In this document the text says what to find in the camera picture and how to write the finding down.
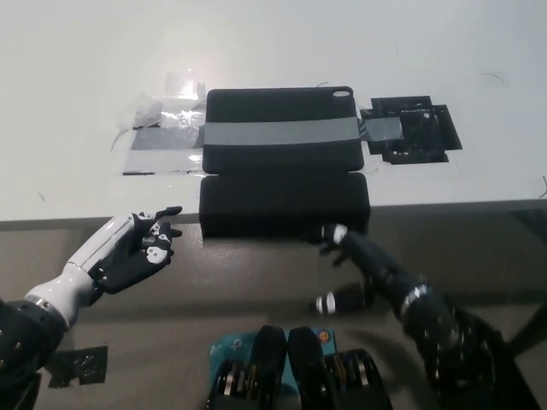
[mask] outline gray floor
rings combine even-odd
[[[547,295],[547,249],[505,214],[375,215],[371,235],[411,272],[499,327],[506,337]],[[396,410],[436,408],[413,343],[381,306],[350,319],[310,319],[305,302],[358,278],[333,271],[303,244],[203,246],[197,225],[183,226],[174,263],[145,284],[105,296],[83,312],[65,347],[109,346],[106,384],[47,389],[37,409],[201,408],[208,392],[208,346],[224,334],[269,323],[336,330],[339,349],[365,348],[390,386]],[[4,299],[53,278],[82,231],[0,233]],[[540,404],[547,343],[518,359]]]

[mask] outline black bracket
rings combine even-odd
[[[448,107],[433,105],[430,97],[373,98],[372,106],[361,110],[362,140],[372,155],[382,155],[386,162],[448,162],[447,150],[462,149]],[[391,130],[390,136],[381,138],[371,135],[373,121],[386,118],[394,120],[399,132]]]
[[[45,365],[51,374],[51,389],[68,387],[77,378],[80,385],[104,383],[108,346],[55,352]]]

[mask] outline sticker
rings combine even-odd
[[[332,339],[331,332],[327,329],[320,329],[317,331],[317,337],[321,344],[329,343]]]
[[[243,342],[241,342],[241,339],[236,339],[232,343],[232,350],[235,352],[237,349],[239,349],[241,346],[243,346]]]
[[[222,348],[222,345],[219,344],[218,346],[211,346],[211,350],[209,351],[209,353],[211,354],[211,356],[213,355],[214,352],[216,352],[218,349]]]

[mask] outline transparent tape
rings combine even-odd
[[[169,73],[161,97],[141,94],[118,116],[115,149],[121,138],[125,175],[200,173],[206,89],[192,70]]]

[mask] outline black 3d-printed part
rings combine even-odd
[[[312,237],[318,226],[365,232],[367,180],[360,173],[219,175],[202,181],[199,218],[208,237]]]
[[[33,410],[40,391],[42,375],[34,373],[20,384],[0,393],[0,408],[6,410]]]
[[[51,373],[49,388],[68,387],[77,378],[80,385],[104,383],[108,363],[107,346],[55,352],[45,369]]]
[[[372,105],[372,110],[361,111],[365,125],[367,120],[397,117],[403,129],[402,138],[368,141],[370,153],[386,162],[448,162],[447,150],[462,149],[448,107],[433,105],[430,97],[373,98]]]
[[[0,389],[9,389],[44,365],[65,328],[36,304],[14,301],[0,304],[0,330]]]

